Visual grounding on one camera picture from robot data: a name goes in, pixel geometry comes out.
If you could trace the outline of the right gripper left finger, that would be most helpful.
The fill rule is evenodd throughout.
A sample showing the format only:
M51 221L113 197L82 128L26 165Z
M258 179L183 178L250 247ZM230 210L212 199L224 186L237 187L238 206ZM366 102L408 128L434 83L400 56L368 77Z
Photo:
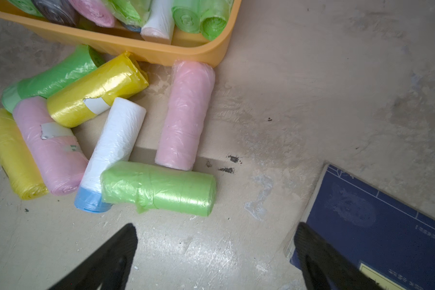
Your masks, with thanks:
M137 246L135 226L126 224L51 289L124 290Z

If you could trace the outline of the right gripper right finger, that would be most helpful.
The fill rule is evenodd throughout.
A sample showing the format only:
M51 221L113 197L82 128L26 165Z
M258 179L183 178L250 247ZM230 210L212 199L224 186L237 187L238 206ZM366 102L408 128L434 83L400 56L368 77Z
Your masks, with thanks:
M298 224L294 245L308 290L379 290L375 281L364 275L328 244L308 224Z

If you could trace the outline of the light green roll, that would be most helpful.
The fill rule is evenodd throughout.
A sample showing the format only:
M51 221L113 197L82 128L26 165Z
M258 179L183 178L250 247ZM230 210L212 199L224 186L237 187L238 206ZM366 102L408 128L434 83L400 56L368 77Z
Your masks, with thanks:
M204 217L211 214L217 187L210 174L129 161L106 169L100 182L106 203L134 204L139 213L159 209Z
M201 0L199 19L201 34L209 41L216 39L225 29L234 1Z
M119 21L136 27L143 27L151 12L151 0L103 0L102 2Z

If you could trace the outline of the thin dark green roll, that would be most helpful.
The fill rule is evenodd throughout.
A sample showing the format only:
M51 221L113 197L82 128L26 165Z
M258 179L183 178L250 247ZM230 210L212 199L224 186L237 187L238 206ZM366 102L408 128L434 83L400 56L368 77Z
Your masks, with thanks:
M198 0L174 0L172 16L180 30L192 34L200 33Z

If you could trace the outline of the grey roll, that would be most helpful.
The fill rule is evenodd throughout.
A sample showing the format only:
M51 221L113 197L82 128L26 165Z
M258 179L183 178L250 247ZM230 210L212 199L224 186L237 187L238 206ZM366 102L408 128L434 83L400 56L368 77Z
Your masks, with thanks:
M79 14L67 0L31 0L37 10L53 24L77 27Z

